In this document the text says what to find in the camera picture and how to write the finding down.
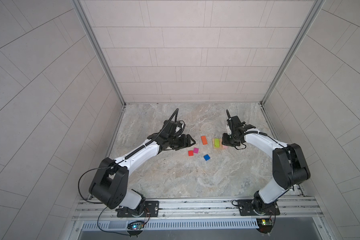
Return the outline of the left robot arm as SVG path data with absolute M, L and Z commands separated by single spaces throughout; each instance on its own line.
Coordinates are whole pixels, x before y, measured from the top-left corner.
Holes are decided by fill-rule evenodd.
M 134 216 L 145 210 L 146 198 L 135 190 L 128 189 L 129 176 L 143 163 L 168 150 L 189 148 L 196 141 L 183 133 L 184 121 L 166 120 L 163 128 L 154 133 L 136 149 L 116 159 L 101 161 L 90 184 L 89 193 L 109 209 L 121 207 Z

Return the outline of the left circuit board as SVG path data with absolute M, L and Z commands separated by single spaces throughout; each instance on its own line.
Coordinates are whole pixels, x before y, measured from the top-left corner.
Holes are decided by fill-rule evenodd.
M 145 222 L 144 221 L 134 221 L 127 225 L 127 229 L 130 231 L 140 231 L 144 228 Z

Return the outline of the circuit board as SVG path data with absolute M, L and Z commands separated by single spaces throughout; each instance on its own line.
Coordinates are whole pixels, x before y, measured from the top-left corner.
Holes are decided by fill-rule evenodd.
M 257 219 L 259 229 L 272 228 L 274 223 L 271 219 Z
M 140 231 L 144 228 L 145 222 L 144 221 L 134 221 L 127 225 L 127 229 L 130 231 Z

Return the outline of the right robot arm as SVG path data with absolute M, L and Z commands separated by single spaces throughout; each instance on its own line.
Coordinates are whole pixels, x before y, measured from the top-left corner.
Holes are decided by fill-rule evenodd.
M 272 159 L 272 179 L 259 191 L 255 192 L 252 209 L 257 215 L 272 213 L 276 201 L 294 185 L 305 182 L 311 173 L 297 144 L 277 141 L 255 126 L 241 122 L 238 116 L 231 116 L 227 111 L 227 133 L 223 134 L 222 144 L 239 150 L 240 145 L 251 144 Z

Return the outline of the right circuit board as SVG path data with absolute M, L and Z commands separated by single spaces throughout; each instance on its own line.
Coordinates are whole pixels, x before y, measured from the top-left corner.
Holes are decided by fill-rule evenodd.
M 257 219 L 259 229 L 272 228 L 274 223 L 271 219 Z

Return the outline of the lime green wood block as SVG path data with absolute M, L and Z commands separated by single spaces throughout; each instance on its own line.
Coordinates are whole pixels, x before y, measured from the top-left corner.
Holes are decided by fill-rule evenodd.
M 214 139 L 214 148 L 215 149 L 220 148 L 220 140 L 219 139 Z

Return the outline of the orange wood block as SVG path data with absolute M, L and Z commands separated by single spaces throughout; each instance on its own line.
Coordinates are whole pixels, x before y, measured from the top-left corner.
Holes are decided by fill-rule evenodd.
M 206 136 L 201 136 L 201 141 L 203 145 L 207 145 L 208 144 L 208 140 Z

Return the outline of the aluminium mounting rail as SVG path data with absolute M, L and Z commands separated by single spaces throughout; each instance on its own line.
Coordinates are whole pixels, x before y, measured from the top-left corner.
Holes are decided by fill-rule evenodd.
M 156 199 L 157 207 L 150 208 L 148 214 L 140 217 L 128 216 L 118 211 L 107 209 L 103 204 L 89 204 L 79 201 L 78 206 L 69 217 L 72 221 L 99 220 L 174 220 L 174 219 L 233 219 L 233 218 L 304 218 L 323 217 L 323 211 L 314 197 L 283 196 L 278 199 L 273 210 L 266 211 L 265 215 L 257 215 L 246 206 L 240 207 L 236 200 L 252 202 L 250 197 L 225 198 L 180 198 Z

